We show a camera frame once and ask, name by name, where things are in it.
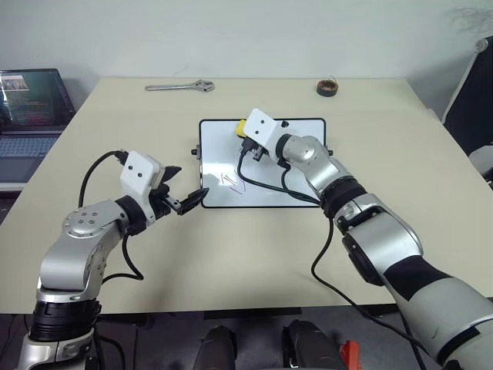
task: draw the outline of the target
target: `laptop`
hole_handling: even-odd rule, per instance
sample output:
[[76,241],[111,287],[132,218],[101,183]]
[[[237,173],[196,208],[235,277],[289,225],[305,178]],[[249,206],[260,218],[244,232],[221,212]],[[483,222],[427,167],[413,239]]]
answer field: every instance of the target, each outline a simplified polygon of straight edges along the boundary
[[57,69],[0,71],[0,191],[24,188],[74,115]]

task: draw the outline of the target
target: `cable connector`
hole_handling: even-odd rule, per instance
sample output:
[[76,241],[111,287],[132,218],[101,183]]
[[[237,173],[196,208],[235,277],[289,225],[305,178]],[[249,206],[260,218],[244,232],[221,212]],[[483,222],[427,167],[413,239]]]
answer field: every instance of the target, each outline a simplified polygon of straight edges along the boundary
[[129,157],[129,152],[126,150],[117,150],[115,153],[115,157],[118,158],[118,161],[125,165],[126,159]]
[[243,142],[241,143],[241,154],[245,155],[251,150],[256,150],[259,147],[259,144],[257,144],[254,140],[252,140],[249,137],[246,137]]

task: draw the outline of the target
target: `whiteboard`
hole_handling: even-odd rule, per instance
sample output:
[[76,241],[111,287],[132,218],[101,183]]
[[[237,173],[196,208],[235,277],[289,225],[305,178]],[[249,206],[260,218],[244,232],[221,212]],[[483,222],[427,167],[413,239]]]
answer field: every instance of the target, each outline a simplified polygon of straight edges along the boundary
[[[321,118],[276,119],[287,121],[289,132],[298,136],[315,136],[325,145],[326,123]],[[316,207],[290,195],[245,183],[236,174],[243,139],[235,134],[239,119],[204,119],[200,122],[200,179],[209,193],[202,201],[206,208],[224,207]],[[252,180],[282,187],[284,168],[264,154],[257,162],[248,153],[241,173]],[[296,168],[286,175],[289,189],[317,198],[304,175]]]

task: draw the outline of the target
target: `whiteboard frame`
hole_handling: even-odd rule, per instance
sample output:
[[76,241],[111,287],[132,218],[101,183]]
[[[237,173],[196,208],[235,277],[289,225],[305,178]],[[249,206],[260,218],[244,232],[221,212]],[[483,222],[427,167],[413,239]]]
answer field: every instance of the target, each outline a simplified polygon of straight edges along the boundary
[[[203,122],[211,122],[211,121],[217,121],[217,122],[222,122],[222,121],[237,121],[240,123],[240,121],[244,118],[212,118],[212,119],[202,119],[199,122],[199,146],[200,146],[200,187],[203,188],[203,163],[202,163],[202,148],[203,148],[203,143],[202,143],[202,123]],[[325,119],[322,117],[304,117],[304,118],[274,118],[276,121],[307,121],[307,120],[320,120],[324,124],[324,142],[323,145],[327,146],[327,122]],[[201,200],[201,205],[203,208],[207,209],[221,209],[221,208],[317,208],[316,204],[308,203],[305,202],[307,205],[300,205],[300,206],[292,206],[292,205],[287,205],[287,206],[206,206],[203,203],[203,199]]]

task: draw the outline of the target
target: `robotic arm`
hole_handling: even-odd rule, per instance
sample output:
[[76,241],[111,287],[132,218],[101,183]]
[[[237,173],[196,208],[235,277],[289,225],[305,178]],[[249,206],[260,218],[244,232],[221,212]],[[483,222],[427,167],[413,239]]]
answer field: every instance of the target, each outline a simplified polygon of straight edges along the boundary
[[385,286],[435,361],[447,369],[493,364],[493,304],[463,281],[423,259],[416,233],[368,193],[314,137],[254,109],[243,127],[248,149],[300,170],[326,217],[343,234],[349,258],[368,283]]
[[85,368],[109,253],[122,238],[125,243],[172,209],[185,214],[207,194],[208,189],[197,190],[179,202],[165,182],[180,167],[164,167],[135,151],[117,153],[124,165],[122,197],[71,212],[43,259],[34,321],[22,343],[18,370],[62,362],[64,368]]

